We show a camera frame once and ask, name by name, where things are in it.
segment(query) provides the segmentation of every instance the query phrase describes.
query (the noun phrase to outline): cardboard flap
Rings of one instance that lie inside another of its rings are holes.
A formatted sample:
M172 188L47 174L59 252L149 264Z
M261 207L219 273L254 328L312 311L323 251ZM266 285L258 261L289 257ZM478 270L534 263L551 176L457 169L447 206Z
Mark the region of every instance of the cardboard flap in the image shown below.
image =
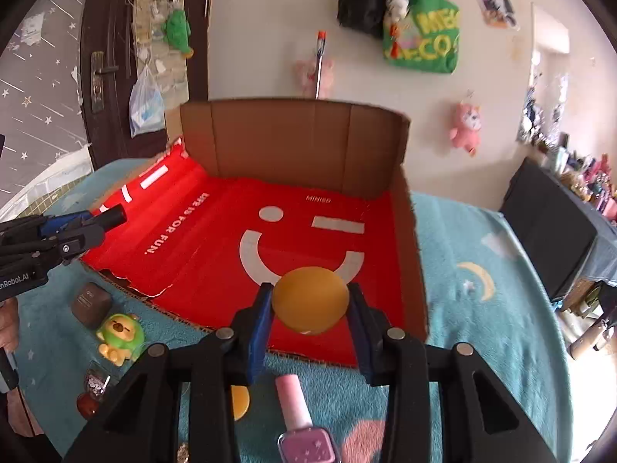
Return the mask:
M409 128L383 108L311 99L189 102L180 115L187 151L211 175L367 199L388 189Z
M427 299L416 238L416 221L405 175L401 167L393 173L390 186L394 233L399 254L400 288L403 297L405 328L414 337L426 341L428 336Z

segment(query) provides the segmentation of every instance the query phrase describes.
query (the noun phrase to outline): bottle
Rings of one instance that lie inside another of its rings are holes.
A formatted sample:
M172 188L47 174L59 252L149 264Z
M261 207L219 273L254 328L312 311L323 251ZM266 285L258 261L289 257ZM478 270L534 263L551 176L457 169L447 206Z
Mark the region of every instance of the bottle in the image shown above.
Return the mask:
M275 383L287 427L278 438L283 463L341 463L328 430L313 426L298 376L280 376Z

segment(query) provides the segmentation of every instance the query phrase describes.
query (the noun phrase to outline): human hand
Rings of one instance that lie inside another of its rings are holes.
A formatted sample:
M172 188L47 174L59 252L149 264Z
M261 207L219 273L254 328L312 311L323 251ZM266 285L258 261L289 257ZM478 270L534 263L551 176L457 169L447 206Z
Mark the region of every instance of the human hand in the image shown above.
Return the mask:
M7 352L13 352L19 345L19 314L17 313L17 298L12 297L0 308L0 347Z

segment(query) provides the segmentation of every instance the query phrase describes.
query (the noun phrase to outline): door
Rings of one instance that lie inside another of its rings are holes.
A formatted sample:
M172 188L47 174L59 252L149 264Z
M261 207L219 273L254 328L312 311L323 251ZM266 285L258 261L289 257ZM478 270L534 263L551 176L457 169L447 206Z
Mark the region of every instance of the door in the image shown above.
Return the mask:
M185 0L194 56L187 61L191 100L207 100L207 0ZM131 138L128 102L137 81L131 31L131 0L85 0L81 24L81 90L83 116L95 169L123 158L152 157L164 150L164 130ZM104 109L92 112L91 55L104 52L104 66L118 66L102 75Z

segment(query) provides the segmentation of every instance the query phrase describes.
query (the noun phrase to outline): plastic bag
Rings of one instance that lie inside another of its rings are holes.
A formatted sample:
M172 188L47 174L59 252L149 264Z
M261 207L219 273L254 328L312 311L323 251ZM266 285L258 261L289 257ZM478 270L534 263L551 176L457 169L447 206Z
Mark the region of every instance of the plastic bag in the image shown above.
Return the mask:
M165 128L165 103L148 64L133 86L128 110L131 137Z

